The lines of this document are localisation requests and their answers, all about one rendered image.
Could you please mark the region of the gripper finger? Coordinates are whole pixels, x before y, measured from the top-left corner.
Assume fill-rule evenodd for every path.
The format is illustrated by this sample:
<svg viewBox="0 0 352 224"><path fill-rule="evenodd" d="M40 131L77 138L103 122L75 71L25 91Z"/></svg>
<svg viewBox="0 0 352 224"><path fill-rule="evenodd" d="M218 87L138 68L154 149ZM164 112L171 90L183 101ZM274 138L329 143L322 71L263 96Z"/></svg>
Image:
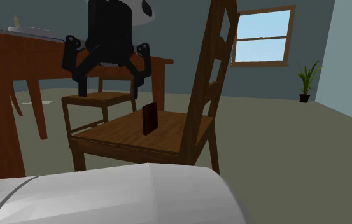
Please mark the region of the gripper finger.
<svg viewBox="0 0 352 224"><path fill-rule="evenodd" d="M62 68L71 72L71 78L78 83L78 95L87 96L87 74L96 67L102 60L102 46L98 45L81 62L76 65L77 54L80 51L82 42L72 35L66 36L64 53L62 58Z"/></svg>
<svg viewBox="0 0 352 224"><path fill-rule="evenodd" d="M124 63L124 66L130 71L133 76L134 83L133 86L133 96L135 99L138 98L138 87L144 84L144 79L150 77L152 74L151 69L151 55L150 55L150 45L148 43L142 43L136 46L137 54L142 56L144 60L144 69L142 71L138 71L135 65L127 60Z"/></svg>

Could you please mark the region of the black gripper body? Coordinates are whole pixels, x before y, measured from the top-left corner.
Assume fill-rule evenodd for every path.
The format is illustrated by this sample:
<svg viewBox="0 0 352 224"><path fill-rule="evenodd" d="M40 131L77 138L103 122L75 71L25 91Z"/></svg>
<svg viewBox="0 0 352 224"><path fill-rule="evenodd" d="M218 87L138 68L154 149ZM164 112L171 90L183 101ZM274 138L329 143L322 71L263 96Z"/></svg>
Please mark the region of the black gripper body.
<svg viewBox="0 0 352 224"><path fill-rule="evenodd" d="M97 62L125 64L133 52L131 8L120 0L89 0L85 46Z"/></svg>

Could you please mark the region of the small wooden chair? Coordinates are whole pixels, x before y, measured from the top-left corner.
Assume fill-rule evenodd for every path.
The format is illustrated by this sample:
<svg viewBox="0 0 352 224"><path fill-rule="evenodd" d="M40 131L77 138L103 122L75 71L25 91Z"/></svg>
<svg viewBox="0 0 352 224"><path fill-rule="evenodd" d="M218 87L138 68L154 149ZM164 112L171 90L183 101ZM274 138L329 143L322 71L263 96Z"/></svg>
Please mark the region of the small wooden chair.
<svg viewBox="0 0 352 224"><path fill-rule="evenodd" d="M79 95L71 95L62 97L62 109L64 114L64 121L66 126L67 138L70 139L72 133L78 132L80 130L84 130L87 128L95 127L100 123L106 123L109 121L108 118L108 107L120 104L123 102L130 101L132 106L132 111L137 111L136 107L136 99L134 94L137 93L134 87L134 79L130 78L116 78L116 80L120 81L130 81L130 92L106 92L103 90L104 80L109 80L109 78L99 78L98 81L98 91L88 93L85 97L81 97ZM102 110L102 119L96 122L88 123L81 127L77 127L75 129L71 128L71 123L69 119L69 111L68 105L78 105L78 106L88 106L88 107L97 107Z"/></svg>

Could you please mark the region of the dark brown upright box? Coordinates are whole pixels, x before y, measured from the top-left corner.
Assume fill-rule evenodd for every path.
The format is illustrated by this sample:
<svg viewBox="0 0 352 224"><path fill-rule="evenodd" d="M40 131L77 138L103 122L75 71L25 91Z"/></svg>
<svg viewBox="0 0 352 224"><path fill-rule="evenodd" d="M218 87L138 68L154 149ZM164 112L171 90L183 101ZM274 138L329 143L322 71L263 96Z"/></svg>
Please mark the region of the dark brown upright box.
<svg viewBox="0 0 352 224"><path fill-rule="evenodd" d="M142 107L143 134L148 135L158 128L157 103L153 102Z"/></svg>

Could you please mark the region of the tall-backed wooden chair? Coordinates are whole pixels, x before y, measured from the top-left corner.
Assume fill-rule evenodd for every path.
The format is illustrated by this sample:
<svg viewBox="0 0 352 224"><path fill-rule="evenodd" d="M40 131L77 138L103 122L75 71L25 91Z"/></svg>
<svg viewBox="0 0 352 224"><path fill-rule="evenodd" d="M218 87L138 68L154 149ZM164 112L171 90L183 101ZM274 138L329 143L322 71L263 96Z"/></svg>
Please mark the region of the tall-backed wooden chair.
<svg viewBox="0 0 352 224"><path fill-rule="evenodd" d="M187 113L159 111L158 128L148 135L143 133L142 111L90 124L69 137L74 169L86 169L86 154L134 163L195 165L207 144L212 169L219 172L215 117L238 21L237 0L211 0Z"/></svg>

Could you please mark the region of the white plate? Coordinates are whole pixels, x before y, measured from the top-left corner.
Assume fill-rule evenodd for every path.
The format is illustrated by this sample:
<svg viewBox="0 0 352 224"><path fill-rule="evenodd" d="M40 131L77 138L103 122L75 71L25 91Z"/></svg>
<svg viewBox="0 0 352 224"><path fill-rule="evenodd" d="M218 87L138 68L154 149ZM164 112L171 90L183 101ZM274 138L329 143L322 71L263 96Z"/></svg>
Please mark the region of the white plate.
<svg viewBox="0 0 352 224"><path fill-rule="evenodd" d="M35 27L8 27L7 30L12 32L20 32L23 34L31 34L36 36L43 36L48 38L57 38L56 33L47 29L40 29Z"/></svg>

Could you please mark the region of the wooden framed window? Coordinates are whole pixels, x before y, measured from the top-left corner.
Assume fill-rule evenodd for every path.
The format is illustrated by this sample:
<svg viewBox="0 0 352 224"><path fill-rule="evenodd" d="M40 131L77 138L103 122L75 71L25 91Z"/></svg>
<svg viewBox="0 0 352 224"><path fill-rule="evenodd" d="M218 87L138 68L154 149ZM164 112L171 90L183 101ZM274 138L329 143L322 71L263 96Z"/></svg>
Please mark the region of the wooden framed window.
<svg viewBox="0 0 352 224"><path fill-rule="evenodd" d="M287 67L295 5L239 12L232 67Z"/></svg>

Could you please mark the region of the green potted plant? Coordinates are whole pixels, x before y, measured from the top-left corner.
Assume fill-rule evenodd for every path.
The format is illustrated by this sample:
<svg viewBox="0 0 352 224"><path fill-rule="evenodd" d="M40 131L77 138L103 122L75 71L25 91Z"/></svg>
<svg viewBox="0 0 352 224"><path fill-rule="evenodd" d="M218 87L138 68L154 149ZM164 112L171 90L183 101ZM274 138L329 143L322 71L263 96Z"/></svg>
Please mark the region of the green potted plant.
<svg viewBox="0 0 352 224"><path fill-rule="evenodd" d="M310 95L308 94L308 92L310 90L315 89L315 87L312 86L311 83L312 83L316 73L322 68L322 66L316 67L318 62L319 61L316 61L313 64L312 68L310 68L310 69L307 69L307 67L304 67L304 71L302 70L300 64L297 63L299 66L299 69L300 69L298 76L302 80L302 88L299 89L302 92L299 95L299 102L301 102L301 103L308 103L309 98L310 98Z"/></svg>

